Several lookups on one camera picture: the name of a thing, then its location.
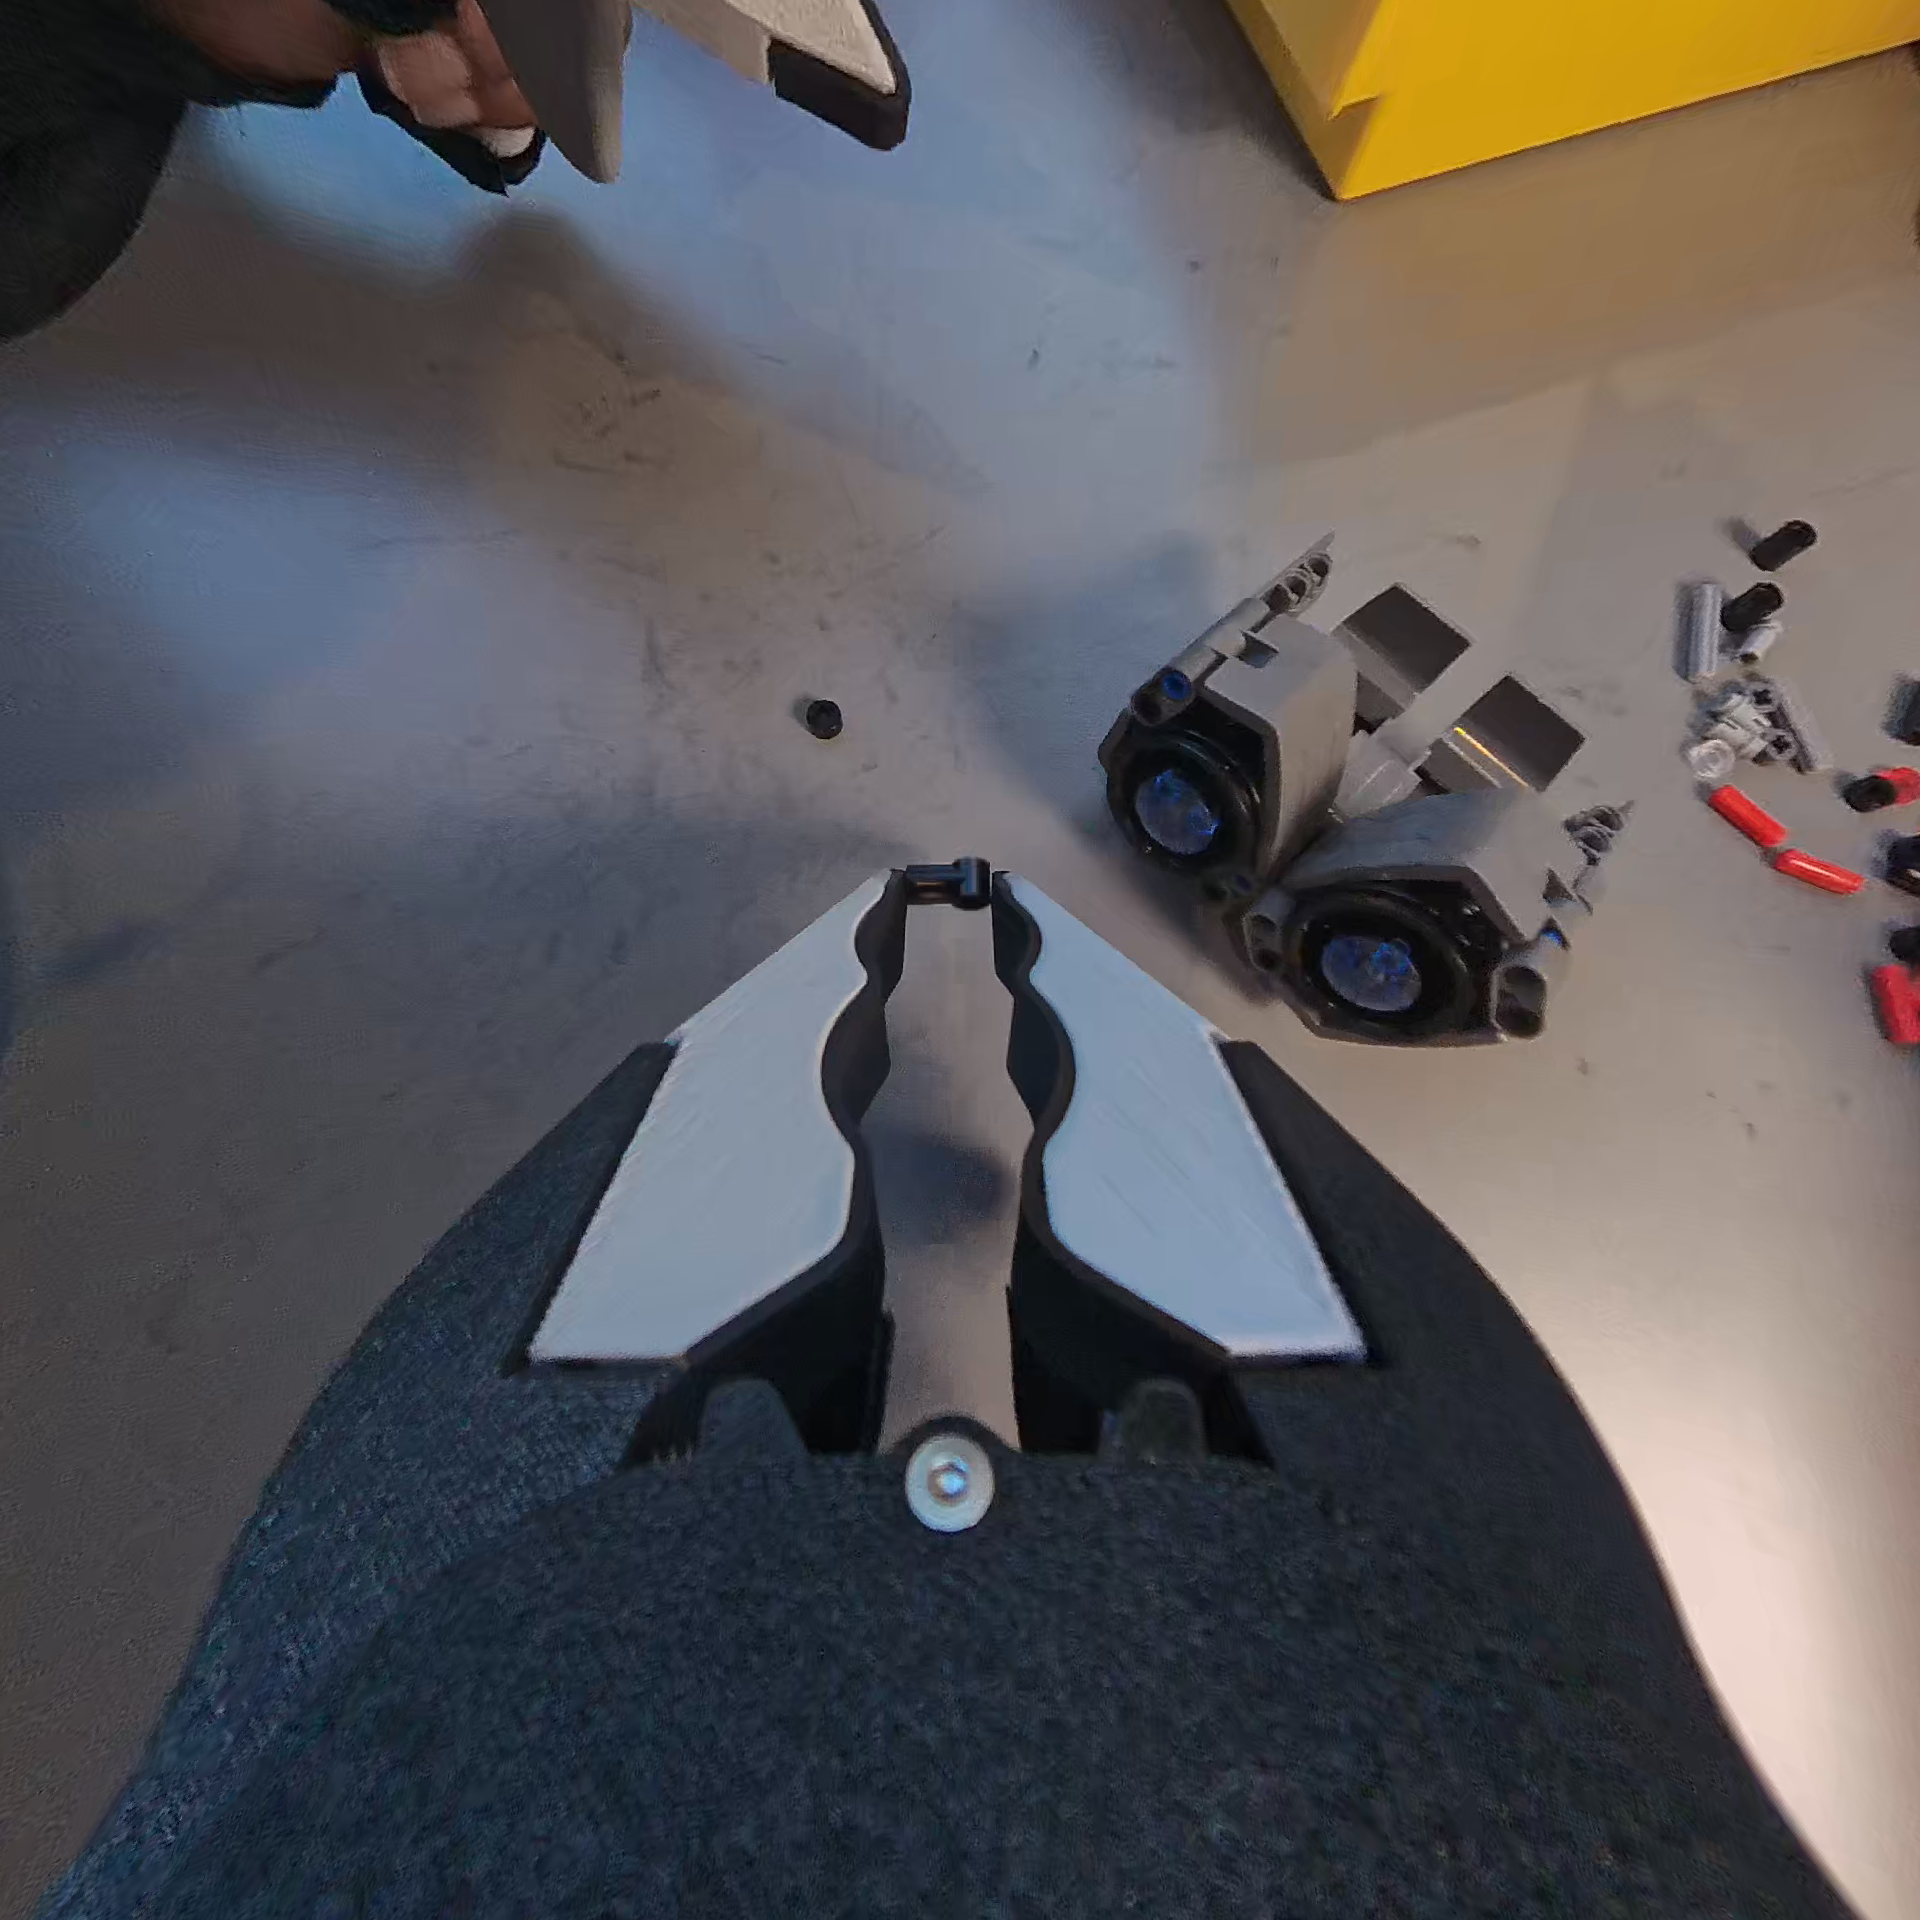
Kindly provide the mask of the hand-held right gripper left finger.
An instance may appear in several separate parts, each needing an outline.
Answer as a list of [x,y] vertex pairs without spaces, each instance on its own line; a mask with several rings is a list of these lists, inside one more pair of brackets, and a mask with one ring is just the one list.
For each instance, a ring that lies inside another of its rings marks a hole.
[[526,1351],[662,1372],[634,1452],[686,1447],[743,1379],[809,1452],[875,1447],[894,1323],[862,1123],[892,1071],[905,914],[900,871],[865,881],[665,1041]]

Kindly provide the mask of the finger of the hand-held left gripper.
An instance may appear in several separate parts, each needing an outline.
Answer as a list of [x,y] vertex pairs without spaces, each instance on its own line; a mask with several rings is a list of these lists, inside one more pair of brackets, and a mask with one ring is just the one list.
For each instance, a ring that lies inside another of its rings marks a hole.
[[586,178],[621,169],[634,20],[649,17],[862,146],[905,143],[909,79],[868,2],[513,2],[513,79]]

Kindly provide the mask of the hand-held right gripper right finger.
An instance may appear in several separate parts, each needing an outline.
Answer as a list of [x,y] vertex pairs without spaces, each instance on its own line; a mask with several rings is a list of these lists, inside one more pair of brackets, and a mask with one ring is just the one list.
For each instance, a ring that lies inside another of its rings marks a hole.
[[1203,1455],[1261,1455],[1246,1385],[1370,1344],[1233,1071],[1229,1041],[1034,881],[993,884],[1030,1121],[1005,1284],[1027,1455],[1094,1455],[1171,1385]]

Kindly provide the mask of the grey toy brick engine assembly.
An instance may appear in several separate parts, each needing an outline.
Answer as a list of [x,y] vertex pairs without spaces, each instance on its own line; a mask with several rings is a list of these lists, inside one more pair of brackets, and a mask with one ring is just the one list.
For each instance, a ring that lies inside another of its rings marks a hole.
[[1329,828],[1235,917],[1238,959],[1330,1041],[1535,1041],[1631,812],[1561,812],[1581,744],[1514,675],[1418,762],[1358,736]]

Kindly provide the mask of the person's left forearm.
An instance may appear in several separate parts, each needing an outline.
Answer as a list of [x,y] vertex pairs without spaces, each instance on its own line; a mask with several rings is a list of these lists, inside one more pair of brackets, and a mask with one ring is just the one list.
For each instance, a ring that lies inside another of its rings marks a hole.
[[58,320],[127,249],[190,108],[313,108],[338,80],[229,75],[148,4],[3,4],[6,343]]

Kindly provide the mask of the grey desk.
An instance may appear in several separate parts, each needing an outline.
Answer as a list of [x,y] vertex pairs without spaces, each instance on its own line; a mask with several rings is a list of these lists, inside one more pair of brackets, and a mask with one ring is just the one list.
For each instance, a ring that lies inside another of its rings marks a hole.
[[[1915,55],[1337,207],[1215,4],[892,4],[862,152],[641,24],[626,169],[201,116],[5,349],[5,1915],[305,1408],[634,1044],[979,853],[1260,1042],[1585,1400],[1757,1765],[1915,1915],[1910,909],[1697,803],[1683,583],[1915,673]],[[1317,537],[1629,803],[1523,1047],[1309,1035],[1114,837],[1124,690]],[[804,701],[845,729],[811,739]]]

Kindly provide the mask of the pile of small brick parts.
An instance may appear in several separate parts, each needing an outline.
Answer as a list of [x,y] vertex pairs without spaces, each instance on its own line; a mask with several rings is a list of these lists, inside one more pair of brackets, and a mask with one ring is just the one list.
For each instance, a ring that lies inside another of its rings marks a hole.
[[[1732,591],[1694,579],[1673,601],[1671,667],[1692,699],[1683,763],[1697,795],[1769,874],[1825,898],[1859,900],[1879,884],[1915,906],[1915,673],[1895,676],[1879,720],[1895,757],[1842,768],[1806,696],[1772,667],[1786,635],[1781,579],[1817,548],[1817,529],[1801,517],[1726,529],[1747,580]],[[1871,848],[1859,863],[1810,850],[1754,791],[1751,778],[1767,773],[1819,783],[1854,820],[1877,828]]]

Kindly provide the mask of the yellow storage bin with ledge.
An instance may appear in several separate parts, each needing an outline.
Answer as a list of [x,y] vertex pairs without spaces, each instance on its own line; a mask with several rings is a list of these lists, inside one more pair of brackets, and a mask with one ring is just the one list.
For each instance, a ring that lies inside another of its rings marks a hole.
[[1229,2],[1334,201],[1918,39],[1915,2]]

